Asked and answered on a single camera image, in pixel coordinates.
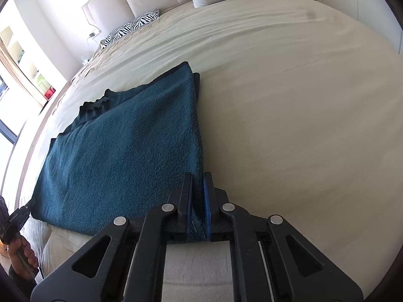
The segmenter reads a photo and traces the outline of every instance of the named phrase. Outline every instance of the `folded blanket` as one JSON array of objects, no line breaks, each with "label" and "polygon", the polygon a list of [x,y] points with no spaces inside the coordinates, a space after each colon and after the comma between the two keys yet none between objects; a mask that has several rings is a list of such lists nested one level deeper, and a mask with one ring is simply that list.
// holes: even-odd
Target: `folded blanket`
[{"label": "folded blanket", "polygon": [[56,139],[38,178],[32,216],[94,235],[117,216],[145,216],[191,172],[192,240],[204,239],[199,74],[187,62],[150,84],[85,102]]}]

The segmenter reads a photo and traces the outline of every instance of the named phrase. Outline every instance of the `black sleeve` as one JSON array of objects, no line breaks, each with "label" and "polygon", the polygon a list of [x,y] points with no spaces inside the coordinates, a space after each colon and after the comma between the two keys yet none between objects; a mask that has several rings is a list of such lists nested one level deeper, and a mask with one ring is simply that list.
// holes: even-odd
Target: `black sleeve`
[{"label": "black sleeve", "polygon": [[10,266],[9,269],[9,277],[13,281],[13,283],[18,287],[18,289],[28,298],[30,299],[33,288],[36,286],[36,282],[34,280],[28,281],[20,277]]}]

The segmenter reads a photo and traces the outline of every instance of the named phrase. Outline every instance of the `curtain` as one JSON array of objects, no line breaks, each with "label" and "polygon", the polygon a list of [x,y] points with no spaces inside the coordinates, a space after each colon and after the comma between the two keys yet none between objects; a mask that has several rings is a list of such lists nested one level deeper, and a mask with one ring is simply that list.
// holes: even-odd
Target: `curtain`
[{"label": "curtain", "polygon": [[17,86],[19,86],[19,88],[21,88],[26,94],[33,98],[41,107],[43,107],[47,102],[47,99],[41,94],[41,92],[39,92],[39,90],[31,83],[27,76],[25,76],[25,74],[21,71],[1,39],[0,62],[15,80]]}]

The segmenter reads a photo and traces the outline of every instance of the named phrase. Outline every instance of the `white comforter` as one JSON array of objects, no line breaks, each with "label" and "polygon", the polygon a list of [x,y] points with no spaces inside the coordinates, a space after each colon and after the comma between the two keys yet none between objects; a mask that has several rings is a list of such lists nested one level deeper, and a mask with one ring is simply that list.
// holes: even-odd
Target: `white comforter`
[{"label": "white comforter", "polygon": [[[403,63],[370,29],[312,0],[185,4],[98,54],[49,118],[21,204],[50,139],[84,101],[184,60],[201,75],[215,185],[251,214],[283,215],[368,295],[403,243]],[[88,240],[33,219],[24,234],[46,274]],[[166,299],[232,299],[226,243],[171,246],[167,260]]]}]

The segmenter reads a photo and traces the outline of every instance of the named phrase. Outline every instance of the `human hand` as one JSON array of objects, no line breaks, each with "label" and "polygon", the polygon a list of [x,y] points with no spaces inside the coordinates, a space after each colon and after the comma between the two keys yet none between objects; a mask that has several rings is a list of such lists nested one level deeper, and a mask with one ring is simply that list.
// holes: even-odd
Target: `human hand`
[{"label": "human hand", "polygon": [[31,249],[31,244],[23,236],[20,236],[19,238],[13,240],[7,249],[11,265],[17,275],[25,280],[32,281],[33,278],[31,277],[27,269],[23,266],[21,260],[17,255],[17,250],[20,247],[23,247],[24,255],[27,257],[28,263],[34,268],[37,268],[39,266],[38,258],[35,256],[35,252]]}]

